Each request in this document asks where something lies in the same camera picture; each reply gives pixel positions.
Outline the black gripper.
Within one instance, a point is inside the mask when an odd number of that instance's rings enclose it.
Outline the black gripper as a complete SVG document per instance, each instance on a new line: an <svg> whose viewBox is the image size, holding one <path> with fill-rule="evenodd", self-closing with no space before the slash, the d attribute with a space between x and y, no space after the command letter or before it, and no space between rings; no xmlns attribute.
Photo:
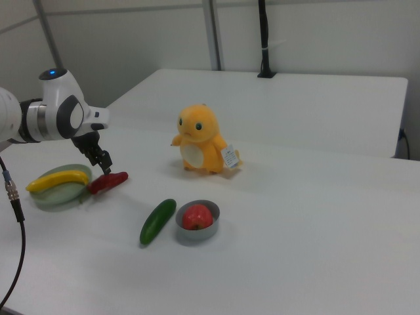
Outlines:
<svg viewBox="0 0 420 315"><path fill-rule="evenodd" d="M98 131L71 138L74 146L88 158L91 165L99 165L104 174L110 174L112 159L107 151L100 152L99 139Z"/></svg>

